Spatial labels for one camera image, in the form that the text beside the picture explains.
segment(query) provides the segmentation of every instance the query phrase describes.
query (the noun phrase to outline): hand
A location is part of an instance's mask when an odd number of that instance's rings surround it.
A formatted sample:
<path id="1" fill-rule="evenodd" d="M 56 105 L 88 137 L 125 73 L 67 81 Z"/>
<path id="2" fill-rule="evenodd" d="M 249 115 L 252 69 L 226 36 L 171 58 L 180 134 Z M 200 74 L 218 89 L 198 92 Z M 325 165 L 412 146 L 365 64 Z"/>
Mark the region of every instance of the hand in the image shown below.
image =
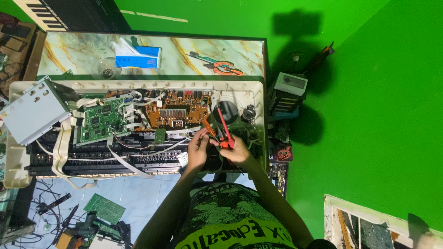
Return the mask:
<path id="1" fill-rule="evenodd" d="M 208 142 L 217 144 L 213 139 L 209 139 L 208 130 L 203 128 L 199 130 L 188 145 L 188 166 L 186 169 L 200 170 L 206 162 L 206 146 Z"/>
<path id="2" fill-rule="evenodd" d="M 227 148 L 221 148 L 220 149 L 220 155 L 226 157 L 227 159 L 231 160 L 235 165 L 240 167 L 248 166 L 248 162 L 251 162 L 251 160 L 254 159 L 251 152 L 246 147 L 245 143 L 240 137 L 237 137 L 236 135 L 231 134 L 232 139 L 234 139 L 235 144 L 234 148 L 227 149 Z"/>

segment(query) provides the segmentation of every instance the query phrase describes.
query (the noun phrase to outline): green t-shirt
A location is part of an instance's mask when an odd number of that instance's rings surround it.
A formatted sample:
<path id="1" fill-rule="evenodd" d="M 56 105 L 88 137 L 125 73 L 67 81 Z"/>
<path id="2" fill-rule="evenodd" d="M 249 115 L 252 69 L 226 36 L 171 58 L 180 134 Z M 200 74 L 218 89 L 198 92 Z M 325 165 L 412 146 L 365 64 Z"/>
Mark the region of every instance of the green t-shirt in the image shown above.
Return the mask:
<path id="1" fill-rule="evenodd" d="M 187 215 L 168 248 L 294 249 L 286 228 L 260 205 L 256 191 L 212 183 L 191 191 Z"/>

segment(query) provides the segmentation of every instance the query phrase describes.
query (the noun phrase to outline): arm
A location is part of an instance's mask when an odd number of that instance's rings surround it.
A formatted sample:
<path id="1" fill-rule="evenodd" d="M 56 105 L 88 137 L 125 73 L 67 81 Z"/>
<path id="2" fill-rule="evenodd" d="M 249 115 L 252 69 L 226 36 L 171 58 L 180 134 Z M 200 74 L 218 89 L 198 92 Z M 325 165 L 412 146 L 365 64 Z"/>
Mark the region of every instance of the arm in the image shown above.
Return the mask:
<path id="1" fill-rule="evenodd" d="M 266 173 L 257 166 L 257 161 L 253 158 L 243 140 L 237 136 L 233 136 L 233 138 L 235 140 L 234 148 L 232 150 L 221 149 L 220 154 L 248 171 L 260 195 L 263 207 L 289 231 L 296 247 L 307 248 L 314 239 L 306 224 L 278 192 Z"/>
<path id="2" fill-rule="evenodd" d="M 133 249 L 164 248 L 171 240 L 183 214 L 183 207 L 190 199 L 192 182 L 206 162 L 206 145 L 209 140 L 206 133 L 205 128 L 199 130 L 189 142 L 188 166 L 141 231 Z"/>

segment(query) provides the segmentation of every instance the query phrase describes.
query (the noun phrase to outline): floor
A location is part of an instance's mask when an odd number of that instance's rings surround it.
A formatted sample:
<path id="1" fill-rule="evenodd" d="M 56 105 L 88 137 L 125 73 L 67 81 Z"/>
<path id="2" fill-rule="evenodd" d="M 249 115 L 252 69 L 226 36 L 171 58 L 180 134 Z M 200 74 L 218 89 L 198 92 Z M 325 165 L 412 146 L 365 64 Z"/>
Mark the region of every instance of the floor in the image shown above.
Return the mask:
<path id="1" fill-rule="evenodd" d="M 60 214 L 62 215 L 63 219 L 65 219 L 71 213 L 72 208 L 77 204 L 79 204 L 79 208 L 75 215 L 81 216 L 84 214 L 85 211 L 83 208 L 86 206 L 94 193 L 97 193 L 125 207 L 126 211 L 124 212 L 121 220 L 123 220 L 126 224 L 131 224 L 131 242 L 134 242 L 143 227 L 155 213 L 158 206 L 160 206 L 179 178 L 180 175 L 159 175 L 153 177 L 152 179 L 144 179 L 141 177 L 118 177 L 108 180 L 100 180 L 96 187 L 78 191 L 74 190 L 65 180 L 54 179 L 54 185 L 51 189 L 54 193 L 57 193 L 60 196 L 64 196 L 67 193 L 71 193 L 72 195 L 70 199 L 59 205 Z M 205 181 L 212 181 L 214 179 L 214 174 L 207 174 L 202 179 Z M 36 187 L 46 189 L 46 187 L 42 183 L 39 183 L 39 181 L 37 182 Z M 44 181 L 49 184 L 52 183 L 52 180 L 45 179 Z M 247 174 L 242 176 L 240 173 L 228 173 L 226 181 L 243 184 L 247 187 L 255 189 L 254 183 L 252 180 L 248 179 Z M 77 186 L 82 186 L 87 182 L 87 180 L 73 179 L 73 182 Z M 41 190 L 35 189 L 34 198 L 38 198 L 41 193 Z M 54 196 L 52 193 L 43 193 L 41 197 L 42 201 L 44 200 L 46 204 L 54 201 Z M 55 216 L 43 214 L 40 217 L 38 214 L 35 214 L 35 207 L 36 204 L 32 203 L 28 213 L 29 218 L 33 219 L 36 223 L 34 233 L 40 235 L 49 233 L 57 224 Z M 45 229 L 45 222 L 51 224 L 51 228 Z M 51 244 L 53 239 L 53 234 L 46 234 L 43 236 L 43 239 L 37 243 L 25 244 L 24 242 L 34 241 L 35 239 L 22 239 L 23 244 L 21 245 L 27 249 L 46 249 Z"/>

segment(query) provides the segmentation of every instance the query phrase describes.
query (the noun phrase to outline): brown circuit board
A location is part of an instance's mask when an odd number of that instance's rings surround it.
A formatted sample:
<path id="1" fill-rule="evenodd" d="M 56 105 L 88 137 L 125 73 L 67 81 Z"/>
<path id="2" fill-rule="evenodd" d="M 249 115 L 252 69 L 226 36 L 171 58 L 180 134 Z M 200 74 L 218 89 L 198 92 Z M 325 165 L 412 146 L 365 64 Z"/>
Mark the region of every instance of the brown circuit board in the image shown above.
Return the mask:
<path id="1" fill-rule="evenodd" d="M 149 92 L 149 96 L 158 96 L 158 91 Z M 207 106 L 210 104 L 211 91 L 166 91 L 162 107 L 157 102 L 147 105 L 144 112 L 152 128 L 178 130 L 185 127 L 199 126 L 202 119 L 208 118 Z M 149 131 L 136 128 L 135 132 Z"/>

